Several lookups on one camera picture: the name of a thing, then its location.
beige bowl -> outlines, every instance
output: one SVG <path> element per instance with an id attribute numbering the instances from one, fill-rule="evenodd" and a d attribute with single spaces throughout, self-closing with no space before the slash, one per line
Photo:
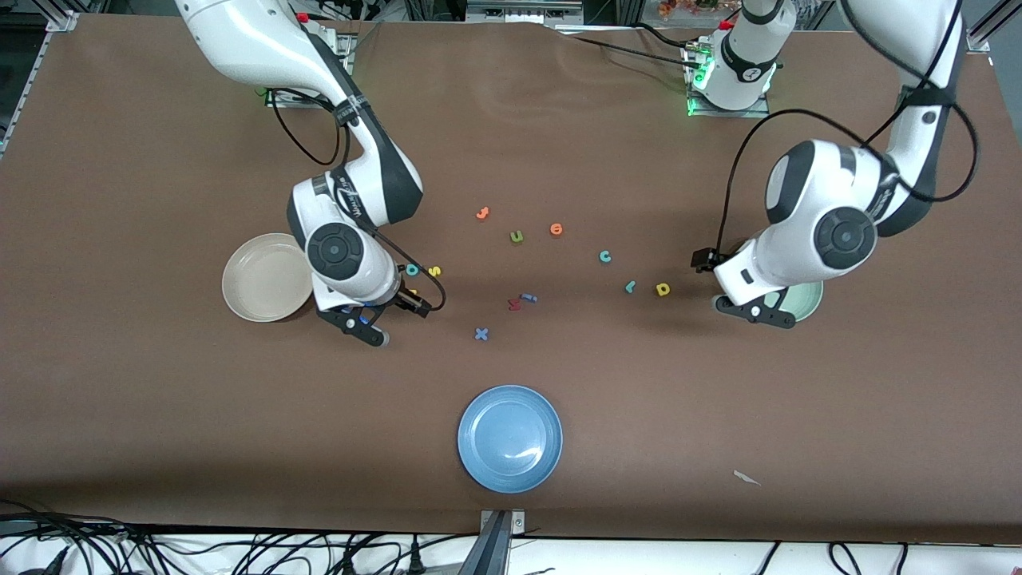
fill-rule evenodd
<path id="1" fill-rule="evenodd" d="M 224 301 L 248 322 L 283 320 L 312 295 L 311 274 L 306 254 L 291 235 L 253 237 L 224 267 Z"/>

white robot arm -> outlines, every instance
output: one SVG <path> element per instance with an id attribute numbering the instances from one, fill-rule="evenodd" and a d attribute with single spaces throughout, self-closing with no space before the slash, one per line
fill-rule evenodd
<path id="1" fill-rule="evenodd" d="M 795 16 L 791 0 L 742 2 L 735 27 L 710 35 L 712 59 L 696 90 L 723 109 L 754 104 L 777 70 L 777 56 L 795 30 Z"/>
<path id="2" fill-rule="evenodd" d="M 930 202 L 910 194 L 901 182 L 917 194 L 934 195 L 948 99 L 955 97 L 964 53 L 964 26 L 956 2 L 840 3 L 862 32 L 914 68 L 926 70 L 936 58 L 930 75 L 936 88 L 917 89 L 919 79 L 902 71 L 900 103 L 905 107 L 893 124 L 882 158 L 865 148 L 808 140 L 778 160 L 766 184 L 770 227 L 731 256 L 703 250 L 710 259 L 719 257 L 708 266 L 699 265 L 698 251 L 693 258 L 697 270 L 713 270 L 730 300 L 717 305 L 726 314 L 771 324 L 736 310 L 758 310 L 746 304 L 792 285 L 848 273 L 870 256 L 878 237 L 904 231 L 929 210 Z M 949 40 L 940 50 L 949 26 Z M 782 328 L 794 325 L 790 316 L 778 315 L 776 320 Z"/>
<path id="3" fill-rule="evenodd" d="M 336 55 L 279 0 L 176 0 L 206 59 L 237 82 L 305 88 L 333 106 L 365 152 L 294 186 L 287 221 L 305 249 L 321 318 L 373 346 L 387 343 L 374 326 L 394 304 L 425 318 L 430 305 L 404 289 L 400 269 L 373 237 L 378 226 L 410 218 L 422 181 L 383 130 Z M 376 315 L 365 321 L 363 308 Z"/>

blue plate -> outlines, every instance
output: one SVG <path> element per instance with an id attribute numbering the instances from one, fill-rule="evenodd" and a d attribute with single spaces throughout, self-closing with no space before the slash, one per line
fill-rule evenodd
<path id="1" fill-rule="evenodd" d="M 479 485 L 521 493 L 546 481 L 561 459 L 557 412 L 521 386 L 489 389 L 472 400 L 458 427 L 461 463 Z"/>

white floor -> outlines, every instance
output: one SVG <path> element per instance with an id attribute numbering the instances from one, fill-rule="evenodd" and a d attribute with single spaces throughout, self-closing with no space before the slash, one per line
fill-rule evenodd
<path id="1" fill-rule="evenodd" d="M 300 543 L 311 535 L 296 536 L 287 543 Z M 424 536 L 426 542 L 435 536 Z M 224 541 L 249 541 L 251 536 L 157 536 L 178 549 L 200 549 Z M 343 544 L 346 536 L 331 536 L 332 542 Z M 422 550 L 426 567 L 458 564 L 464 560 L 474 538 L 466 537 L 437 544 Z M 0 540 L 0 553 L 14 537 Z M 377 541 L 394 541 L 403 550 L 409 548 L 410 536 L 386 536 Z M 53 557 L 67 543 L 62 541 L 26 541 L 0 559 L 0 575 L 16 575 L 29 569 L 46 567 Z M 772 543 L 764 542 L 696 542 L 696 541 L 608 541 L 608 540 L 543 540 L 520 539 L 512 545 L 508 575 L 752 575 L 757 573 L 763 557 Z M 863 575 L 893 575 L 900 547 L 896 544 L 849 545 Z M 228 575 L 248 550 L 247 545 L 225 547 L 196 557 L 184 557 L 167 552 L 168 558 L 189 574 Z M 264 573 L 264 570 L 286 553 L 272 549 L 245 572 Z M 355 567 L 360 575 L 373 575 L 381 566 L 396 557 L 393 546 L 366 548 L 356 556 Z M 290 562 L 273 573 L 308 575 L 325 573 L 327 566 L 338 561 L 339 553 L 326 549 L 309 549 L 300 554 L 310 560 Z M 840 553 L 843 568 L 854 574 L 850 563 Z M 151 573 L 140 555 L 132 556 L 136 573 Z M 96 575 L 106 575 L 109 569 L 95 557 Z M 408 567 L 407 560 L 402 569 Z M 902 571 L 903 575 L 1012 575 L 1022 567 L 1022 548 L 979 547 L 959 545 L 912 545 Z M 62 571 L 64 575 L 86 575 L 85 564 L 77 550 L 68 553 Z M 766 571 L 770 575 L 834 574 L 840 575 L 828 559 L 826 543 L 783 543 Z"/>

white paper scrap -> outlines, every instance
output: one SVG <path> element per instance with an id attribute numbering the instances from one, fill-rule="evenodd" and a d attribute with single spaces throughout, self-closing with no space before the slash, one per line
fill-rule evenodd
<path id="1" fill-rule="evenodd" d="M 758 485 L 759 487 L 763 486 L 763 484 L 759 483 L 758 481 L 752 479 L 751 477 L 743 474 L 742 472 L 740 472 L 738 470 L 735 470 L 735 477 L 737 477 L 738 479 L 744 481 L 745 483 L 754 483 L 754 484 Z"/>

